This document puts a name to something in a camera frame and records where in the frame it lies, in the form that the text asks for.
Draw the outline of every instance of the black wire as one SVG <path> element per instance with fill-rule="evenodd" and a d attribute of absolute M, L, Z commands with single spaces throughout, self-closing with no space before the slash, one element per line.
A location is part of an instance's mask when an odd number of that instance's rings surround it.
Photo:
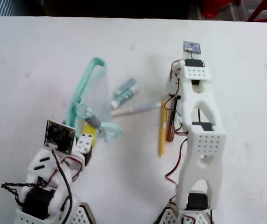
<path fill-rule="evenodd" d="M 59 161 L 58 161 L 58 159 L 57 159 L 57 156 L 55 155 L 55 151 L 54 151 L 54 150 L 51 150 L 51 152 L 52 152 L 52 154 L 54 155 L 55 162 L 56 162 L 56 164 L 57 164 L 58 170 L 59 170 L 60 174 L 62 175 L 62 177 L 63 177 L 63 179 L 64 179 L 64 182 L 65 182 L 65 184 L 66 184 L 67 190 L 68 190 L 69 202 L 70 202 L 70 203 L 69 203 L 69 209 L 68 209 L 67 214 L 66 214 L 66 216 L 65 216 L 65 218 L 64 218 L 64 220 L 63 220 L 63 222 L 62 222 L 62 224 L 66 224 L 67 219 L 69 218 L 69 215 L 70 215 L 71 210 L 72 210 L 72 193 L 71 193 L 71 189 L 70 189 L 69 183 L 68 183 L 68 181 L 67 181 L 67 178 L 66 178 L 66 176 L 65 176 L 65 174 L 64 174 L 64 171 L 62 170 L 62 168 L 61 168 L 61 166 L 60 166 L 60 163 L 59 163 Z"/>
<path fill-rule="evenodd" d="M 14 188 L 11 188 L 11 187 L 35 187 L 35 188 L 38 188 L 38 187 L 45 187 L 45 185 L 39 183 L 39 184 L 36 184 L 36 183 L 3 183 L 1 185 L 1 188 L 4 188 L 5 190 L 9 191 L 10 193 L 12 193 L 15 197 L 15 201 L 16 203 L 19 205 L 19 206 L 23 206 L 23 203 L 20 202 L 19 198 L 18 198 L 18 193 L 17 193 L 17 190 L 14 189 Z"/>
<path fill-rule="evenodd" d="M 213 224 L 213 213 L 212 213 L 212 210 L 210 210 L 210 224 Z"/>
<path fill-rule="evenodd" d="M 199 112 L 199 109 L 198 109 L 198 117 L 199 117 L 199 122 L 200 122 L 200 112 Z"/>

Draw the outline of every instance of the robotic arm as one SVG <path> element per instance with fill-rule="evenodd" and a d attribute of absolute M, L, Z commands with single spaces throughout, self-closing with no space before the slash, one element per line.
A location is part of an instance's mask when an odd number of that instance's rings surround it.
<path fill-rule="evenodd" d="M 212 210 L 217 207 L 226 133 L 214 101 L 209 69 L 204 61 L 192 56 L 192 53 L 200 54 L 199 44 L 184 42 L 184 51 L 191 58 L 173 62 L 168 92 L 181 96 L 181 126 L 188 133 L 186 157 L 176 187 L 177 223 L 188 224 L 188 220 L 194 219 L 195 224 L 199 215 L 210 210 L 212 216 Z M 205 115 L 206 121 L 192 120 L 196 110 Z M 192 191 L 199 180 L 206 182 L 206 192 Z"/>

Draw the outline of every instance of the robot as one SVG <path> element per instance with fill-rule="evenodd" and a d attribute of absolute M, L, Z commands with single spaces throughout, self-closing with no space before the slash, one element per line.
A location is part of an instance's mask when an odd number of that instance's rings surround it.
<path fill-rule="evenodd" d="M 105 71 L 103 60 L 91 61 L 75 89 L 66 121 L 47 121 L 44 147 L 29 164 L 26 183 L 2 184 L 18 204 L 14 224 L 96 223 L 88 204 L 72 192 L 72 185 L 87 166 L 95 140 L 110 142 L 121 134 L 118 126 L 102 122 L 86 105 L 89 83 L 96 83 Z M 19 194 L 15 187 L 22 187 Z"/>
<path fill-rule="evenodd" d="M 173 198 L 159 215 L 156 223 L 208 224 L 213 223 L 212 211 L 217 207 L 222 182 L 222 154 L 226 142 L 226 133 L 222 126 L 220 113 L 212 92 L 212 77 L 201 59 L 194 59 L 201 54 L 200 44 L 184 42 L 184 55 L 172 63 L 167 90 L 175 98 L 181 97 L 181 126 L 176 130 L 179 135 L 186 135 L 180 147 L 188 142 L 186 157 L 176 184 L 176 203 Z M 192 114 L 198 110 L 198 120 L 192 120 Z M 207 121 L 200 119 L 202 112 Z M 174 172 L 176 167 L 165 177 Z M 207 191 L 192 191 L 199 180 L 205 180 Z"/>

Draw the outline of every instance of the brown wire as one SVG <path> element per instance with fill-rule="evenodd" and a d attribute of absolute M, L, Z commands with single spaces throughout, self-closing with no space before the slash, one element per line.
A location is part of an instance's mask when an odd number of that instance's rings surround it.
<path fill-rule="evenodd" d="M 178 157 L 178 160 L 177 160 L 177 163 L 175 165 L 175 167 L 170 171 L 168 172 L 164 177 L 166 180 L 178 185 L 174 180 L 172 180 L 171 178 L 169 178 L 170 175 L 172 175 L 173 172 L 175 172 L 175 170 L 178 168 L 179 164 L 180 164 L 180 161 L 181 161 L 181 157 L 182 157 L 182 146 L 184 144 L 184 142 L 187 141 L 188 138 L 184 139 L 184 141 L 182 142 L 182 144 L 180 145 L 180 151 L 179 151 L 179 157 Z"/>

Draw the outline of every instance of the red wire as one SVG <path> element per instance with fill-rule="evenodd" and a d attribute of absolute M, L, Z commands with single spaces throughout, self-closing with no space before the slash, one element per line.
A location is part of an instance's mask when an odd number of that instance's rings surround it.
<path fill-rule="evenodd" d="M 82 162 L 81 162 L 79 159 L 77 159 L 77 158 L 75 158 L 75 157 L 73 157 L 73 156 L 65 156 L 65 157 L 61 160 L 60 163 L 63 163 L 63 162 L 65 161 L 66 158 L 69 158 L 69 159 L 71 159 L 71 160 L 73 160 L 73 161 L 76 161 L 76 162 L 78 162 L 78 163 L 81 165 L 81 168 L 80 168 L 80 169 L 77 171 L 77 173 L 72 177 L 72 181 L 74 182 L 74 181 L 78 178 L 79 173 L 82 171 Z M 49 179 L 48 179 L 48 184 L 49 184 L 50 181 L 53 179 L 53 177 L 54 177 L 54 175 L 56 174 L 57 171 L 58 171 L 58 170 L 55 169 L 54 172 L 52 173 L 52 175 L 49 177 Z"/>
<path fill-rule="evenodd" d="M 187 216 L 187 215 L 185 215 L 185 214 L 182 214 L 184 217 L 186 217 L 186 218 L 190 218 L 190 219 L 192 219 L 193 220 L 193 223 L 192 224 L 195 224 L 195 222 L 196 222 L 196 219 L 194 218 L 194 217 L 191 217 L 191 216 Z"/>
<path fill-rule="evenodd" d="M 178 158 L 178 161 L 177 161 L 175 167 L 174 167 L 170 172 L 168 172 L 168 173 L 164 176 L 166 180 L 168 180 L 168 181 L 170 181 L 170 182 L 172 182 L 172 183 L 174 183 L 174 184 L 176 184 L 176 185 L 178 185 L 178 184 L 177 184 L 175 181 L 173 181 L 171 178 L 169 178 L 169 176 L 170 176 L 173 172 L 175 172 L 175 170 L 178 168 L 178 166 L 179 166 L 179 164 L 180 164 L 181 156 L 182 156 L 182 146 L 183 146 L 184 142 L 187 141 L 187 139 L 188 139 L 188 138 L 186 138 L 186 139 L 182 142 L 182 144 L 181 144 L 181 146 L 180 146 L 179 158 Z"/>

